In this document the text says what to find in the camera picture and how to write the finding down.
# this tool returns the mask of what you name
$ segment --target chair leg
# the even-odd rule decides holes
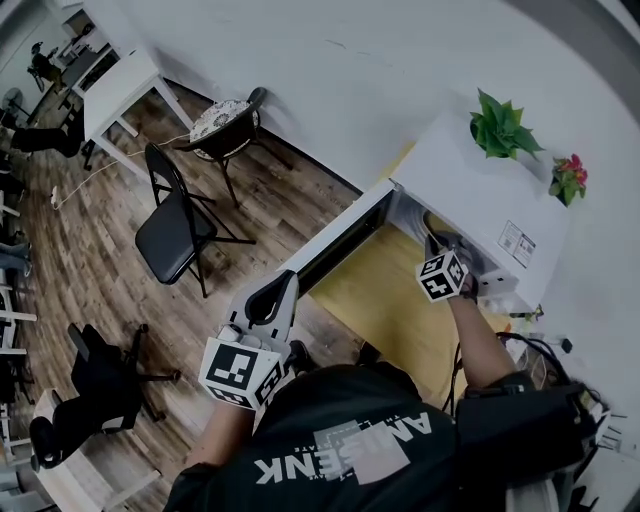
[[[182,372],[174,371],[171,375],[138,375],[139,382],[175,382],[180,380]]]
[[[255,240],[242,240],[240,238],[226,238],[221,236],[216,236],[213,238],[209,238],[212,242],[223,242],[227,244],[246,244],[246,245],[256,245]]]
[[[198,267],[198,275],[196,276],[196,278],[200,282],[200,289],[202,290],[202,298],[206,299],[207,290],[205,289],[205,286],[204,286],[204,275],[202,273],[202,263],[200,263],[200,253],[196,254],[196,266]]]
[[[147,397],[144,396],[144,394],[142,395],[142,408],[147,413],[147,416],[149,416],[149,418],[153,423],[162,421],[167,417],[167,415],[163,412],[159,412],[158,414],[156,414],[155,411],[153,410],[153,407],[151,407],[149,400],[147,400]]]
[[[133,336],[133,343],[131,344],[131,350],[127,352],[125,358],[125,366],[128,370],[136,371],[136,366],[138,364],[138,356],[140,355],[140,343],[142,341],[142,335],[149,332],[149,326],[147,324],[142,324],[136,330],[136,333]]]
[[[82,148],[82,155],[85,157],[83,166],[85,171],[90,171],[92,169],[91,165],[89,165],[89,160],[91,160],[91,155],[93,154],[95,147],[96,143],[90,140]]]
[[[229,194],[231,194],[231,198],[233,199],[233,204],[236,208],[240,208],[240,203],[238,203],[238,199],[236,198],[236,193],[233,191],[233,185],[231,185],[231,180],[229,179],[229,175],[227,174],[227,165],[229,161],[220,162],[218,161],[218,165],[222,169],[222,175],[224,176],[224,181],[227,184],[227,188],[229,189]]]
[[[189,193],[189,197],[192,198],[192,199],[197,199],[198,201],[204,201],[206,203],[211,203],[214,206],[216,204],[218,204],[218,203],[216,203],[215,199],[211,199],[210,197],[199,196],[198,194]]]
[[[275,158],[278,162],[284,165],[287,169],[289,170],[293,169],[293,165],[287,162],[284,158],[282,158],[278,153],[276,153],[273,149],[267,146],[260,139],[256,139],[256,144],[258,144],[259,146],[262,146],[267,151],[267,153],[269,153],[273,158]]]

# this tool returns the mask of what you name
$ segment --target baseboard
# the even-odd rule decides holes
[[[205,101],[209,101],[209,102],[211,102],[211,104],[215,103],[215,101],[213,101],[211,98],[208,98],[207,96],[204,96],[204,95],[200,94],[199,92],[196,92],[196,91],[194,91],[192,89],[189,89],[188,87],[185,87],[184,85],[179,84],[178,82],[174,82],[173,80],[169,80],[169,79],[165,79],[165,80],[167,82],[171,83],[171,85],[175,85],[176,87],[179,87],[180,89],[184,89],[185,91],[189,92],[190,94],[194,94],[195,96],[197,96],[200,99],[203,99]],[[355,192],[358,195],[362,195],[362,190],[360,190],[355,185],[349,183],[342,176],[336,174],[334,171],[329,169],[326,165],[322,164],[321,162],[318,162],[315,158],[309,156],[307,153],[305,153],[301,149],[297,148],[293,144],[290,144],[289,142],[284,140],[279,135],[276,135],[275,133],[267,130],[264,127],[260,127],[260,130],[263,131],[268,137],[270,137],[272,139],[275,139],[280,144],[285,146],[287,149],[289,149],[289,150],[293,151],[294,153],[296,153],[298,156],[300,156],[300,157],[304,158],[305,160],[308,160],[309,162],[311,162],[313,165],[315,165],[316,167],[321,169],[323,172],[327,173],[329,176],[331,176],[336,181],[340,182],[342,185],[347,187],[349,190]]]

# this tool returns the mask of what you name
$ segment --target potted plant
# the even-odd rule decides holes
[[[521,149],[536,158],[543,148],[531,135],[532,130],[520,126],[523,108],[514,110],[511,101],[500,104],[495,98],[478,89],[482,114],[471,112],[471,135],[489,157],[516,159]]]
[[[576,193],[584,199],[589,173],[582,166],[580,157],[573,154],[571,158],[554,158],[553,161],[555,166],[549,194],[556,196],[565,206],[571,204]]]

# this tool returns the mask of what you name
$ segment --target black t-shirt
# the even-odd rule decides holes
[[[451,510],[453,420],[377,372],[295,379],[228,464],[176,479],[165,512]]]

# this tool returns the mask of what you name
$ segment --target black folding chair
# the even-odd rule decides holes
[[[189,270],[200,283],[202,296],[206,299],[202,262],[200,255],[209,242],[250,244],[255,240],[244,240],[234,235],[220,218],[205,203],[215,205],[208,197],[191,194],[175,164],[155,144],[148,144],[145,158],[157,208],[136,233],[136,246],[158,281],[174,284]],[[156,174],[162,176],[169,187],[160,185]],[[160,201],[160,192],[169,192]],[[229,234],[218,236],[218,228],[194,204],[196,199],[216,222]],[[197,273],[191,268],[196,262]]]

